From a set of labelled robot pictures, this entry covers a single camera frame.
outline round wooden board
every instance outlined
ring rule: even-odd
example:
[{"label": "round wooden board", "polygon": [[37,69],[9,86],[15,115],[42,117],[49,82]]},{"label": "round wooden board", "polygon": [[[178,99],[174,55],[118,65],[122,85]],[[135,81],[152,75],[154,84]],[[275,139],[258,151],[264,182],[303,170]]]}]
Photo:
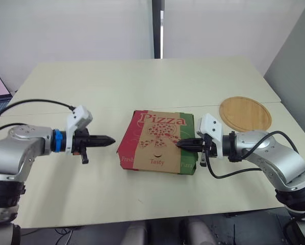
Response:
[{"label": "round wooden board", "polygon": [[269,111],[259,102],[246,97],[231,97],[222,102],[219,114],[224,123],[239,132],[267,130],[271,125]]}]

